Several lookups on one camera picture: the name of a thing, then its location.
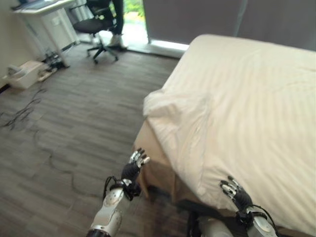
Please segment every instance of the electrical cable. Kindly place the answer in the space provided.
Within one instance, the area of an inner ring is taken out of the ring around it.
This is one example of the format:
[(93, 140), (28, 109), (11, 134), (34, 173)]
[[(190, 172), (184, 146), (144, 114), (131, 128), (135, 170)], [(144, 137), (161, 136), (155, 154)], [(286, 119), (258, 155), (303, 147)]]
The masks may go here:
[[(0, 128), (5, 128), (8, 127), (10, 130), (14, 130), (19, 123), (24, 123), (28, 120), (29, 115), (34, 111), (35, 106), (41, 102), (41, 98), (39, 98), (39, 95), (42, 93), (47, 92), (46, 89), (42, 87), (43, 82), (40, 83), (39, 89), (36, 91), (36, 93), (32, 96), (31, 101), (21, 110), (18, 112), (14, 113), (13, 115), (8, 115), (5, 112), (0, 113), (0, 118), (3, 115), (7, 115), (8, 117), (11, 117), (7, 122), (4, 124), (0, 125)], [(71, 188), (72, 190), (79, 195), (86, 196), (86, 197), (93, 197), (93, 198), (101, 198), (102, 196), (97, 195), (97, 194), (92, 194), (92, 193), (86, 193), (84, 191), (81, 191), (78, 189), (75, 185), (75, 174), (71, 170), (64, 170), (56, 167), (53, 163), (53, 158), (54, 158), (54, 151), (50, 148), (46, 148), (42, 145), (39, 144), (39, 138), (38, 134), (40, 132), (39, 129), (30, 129), (28, 128), (27, 130), (33, 132), (33, 143), (36, 148), (39, 150), (42, 150), (46, 153), (48, 153), (48, 165), (50, 168), (57, 170), (59, 173), (63, 174), (68, 174), (71, 177)]]
[(118, 180), (116, 179), (116, 177), (114, 177), (114, 176), (109, 176), (109, 177), (106, 179), (105, 184), (104, 184), (104, 190), (103, 190), (102, 200), (104, 200), (105, 197), (106, 197), (106, 195), (107, 195), (108, 185), (109, 185), (109, 183), (110, 183), (110, 181), (111, 181), (112, 179), (114, 180), (115, 183), (117, 183), (117, 181), (118, 181)]

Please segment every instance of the black office chair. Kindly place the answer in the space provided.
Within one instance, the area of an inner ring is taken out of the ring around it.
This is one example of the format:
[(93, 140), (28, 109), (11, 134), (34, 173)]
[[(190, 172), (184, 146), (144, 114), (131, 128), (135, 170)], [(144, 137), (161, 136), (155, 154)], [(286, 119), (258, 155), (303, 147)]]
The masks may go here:
[(105, 12), (109, 9), (109, 1), (110, 0), (87, 0), (86, 3), (83, 5), (70, 8), (70, 10), (73, 10), (77, 7), (87, 6), (94, 16), (94, 18), (86, 19), (75, 23), (73, 27), (75, 30), (81, 33), (91, 34), (94, 37), (96, 36), (96, 34), (98, 35), (100, 39), (99, 45), (97, 47), (93, 47), (87, 50), (88, 57), (90, 56), (90, 51), (98, 50), (96, 54), (93, 56), (93, 61), (95, 64), (98, 63), (96, 57), (99, 56), (100, 53), (105, 51), (113, 55), (115, 57), (115, 61), (119, 59), (118, 56), (109, 47), (106, 47), (102, 43), (102, 39), (98, 34), (100, 31), (109, 31), (115, 26), (112, 20), (107, 20), (105, 18)]

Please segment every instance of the person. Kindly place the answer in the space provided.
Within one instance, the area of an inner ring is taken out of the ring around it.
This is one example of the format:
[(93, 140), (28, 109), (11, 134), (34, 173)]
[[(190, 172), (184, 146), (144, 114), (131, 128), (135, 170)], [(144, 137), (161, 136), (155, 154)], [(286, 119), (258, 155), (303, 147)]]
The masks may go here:
[(116, 25), (112, 28), (113, 34), (108, 47), (118, 47), (120, 49), (126, 49), (127, 45), (124, 44), (122, 39), (122, 31), (124, 25), (124, 4), (123, 0), (112, 0), (116, 16), (114, 17), (110, 8), (106, 11), (105, 17), (109, 20), (116, 20)]

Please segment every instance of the mattress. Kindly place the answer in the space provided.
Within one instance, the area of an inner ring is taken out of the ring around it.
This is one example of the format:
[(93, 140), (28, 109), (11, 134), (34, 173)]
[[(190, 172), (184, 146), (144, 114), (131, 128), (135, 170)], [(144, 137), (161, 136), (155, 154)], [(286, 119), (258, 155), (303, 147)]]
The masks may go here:
[(314, 52), (200, 36), (144, 116), (199, 201), (236, 210), (218, 186), (232, 175), (277, 225), (316, 234)]
[[(197, 212), (201, 210), (201, 208), (204, 208), (205, 210), (205, 203), (201, 202), (193, 194), (173, 170), (169, 159), (162, 150), (161, 145), (147, 120), (144, 121), (134, 142), (134, 150), (139, 147), (145, 149), (146, 154), (151, 157), (151, 161), (142, 167), (137, 180), (147, 198), (151, 198), (150, 187), (155, 187), (167, 193), (171, 197), (171, 201), (175, 205), (180, 205), (181, 208), (191, 209), (190, 206), (183, 206), (182, 201), (185, 200), (186, 203), (189, 201), (197, 204)], [(229, 211), (227, 209), (217, 209), (216, 211), (224, 218), (234, 217), (236, 215), (234, 211)], [(213, 216), (214, 211), (210, 212), (209, 215), (211, 217), (216, 217)], [(311, 237), (311, 235), (287, 228), (278, 227), (278, 231), (282, 236)]]

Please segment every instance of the wall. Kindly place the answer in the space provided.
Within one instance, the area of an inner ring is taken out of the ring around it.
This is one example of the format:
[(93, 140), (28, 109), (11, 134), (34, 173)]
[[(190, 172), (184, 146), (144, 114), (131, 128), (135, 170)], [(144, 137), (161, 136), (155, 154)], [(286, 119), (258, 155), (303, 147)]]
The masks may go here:
[(22, 22), (10, 10), (10, 6), (14, 5), (17, 5), (17, 1), (0, 1), (0, 78), (6, 75), (9, 64), (21, 65), (36, 59), (38, 53), (34, 51), (34, 45), (30, 44)]

